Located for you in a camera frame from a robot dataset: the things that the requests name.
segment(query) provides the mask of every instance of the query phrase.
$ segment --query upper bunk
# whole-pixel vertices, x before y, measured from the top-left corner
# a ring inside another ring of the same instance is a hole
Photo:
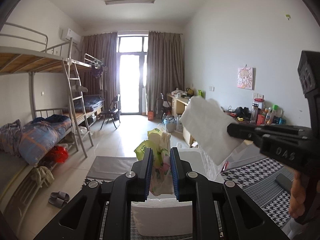
[[[15,36],[10,34],[0,33],[0,36],[8,36],[18,39],[24,39],[27,41],[32,41],[45,46],[42,51],[36,51],[31,49],[23,49],[17,47],[6,47],[0,46],[0,75],[1,74],[14,74],[14,73],[27,73],[27,72],[45,72],[45,73],[63,73],[63,64],[67,67],[70,61],[71,70],[76,64],[78,70],[90,70],[92,63],[97,63],[102,65],[102,61],[90,56],[89,54],[84,55],[84,61],[78,61],[71,58],[72,49],[78,48],[73,45],[72,39],[70,41],[52,46],[50,48],[48,45],[47,35],[37,32],[35,30],[25,28],[20,25],[5,23],[6,25],[11,25],[17,28],[25,29],[33,33],[37,33],[46,38],[46,42],[37,41],[29,39],[22,36]],[[62,57],[62,47],[64,45],[68,46],[67,57]],[[60,49],[60,55],[54,55],[55,49]]]

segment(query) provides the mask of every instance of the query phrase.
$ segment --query metal screw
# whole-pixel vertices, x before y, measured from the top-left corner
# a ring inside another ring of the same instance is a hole
[[[99,183],[98,183],[97,181],[90,181],[90,182],[89,182],[89,187],[90,187],[90,188],[94,188],[94,187],[97,187],[98,184],[99,184]]]
[[[134,176],[136,176],[136,173],[134,171],[128,171],[125,176],[127,178],[133,178]]]
[[[227,187],[234,187],[236,185],[232,180],[227,180],[225,184]]]
[[[196,173],[195,171],[190,171],[187,173],[187,175],[190,177],[190,178],[196,178],[198,177],[198,173]]]

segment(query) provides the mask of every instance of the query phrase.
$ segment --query canvas painting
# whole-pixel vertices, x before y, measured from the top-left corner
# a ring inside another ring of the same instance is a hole
[[[237,87],[245,89],[253,89],[253,69],[251,67],[238,68],[238,84]]]

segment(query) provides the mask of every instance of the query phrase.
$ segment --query curtain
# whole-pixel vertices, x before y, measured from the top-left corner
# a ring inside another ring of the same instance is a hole
[[[103,89],[105,98],[105,109],[107,109],[117,93],[117,39],[118,34],[103,33],[92,36],[85,36],[82,42],[81,59],[83,60],[84,54],[102,60],[106,68],[103,71]],[[88,89],[88,95],[97,95],[101,93],[100,79],[94,78],[90,71],[80,73],[82,86]]]
[[[184,65],[180,34],[149,32],[147,52],[147,108],[155,109],[160,93],[184,90]]]

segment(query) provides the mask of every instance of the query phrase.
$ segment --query person's arm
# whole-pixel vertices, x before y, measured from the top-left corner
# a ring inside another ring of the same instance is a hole
[[[301,185],[301,173],[298,171],[294,172],[294,178],[291,188],[291,199],[289,213],[293,218],[302,216],[305,212],[304,201],[306,199],[306,190]],[[317,192],[320,192],[320,181],[317,185]]]

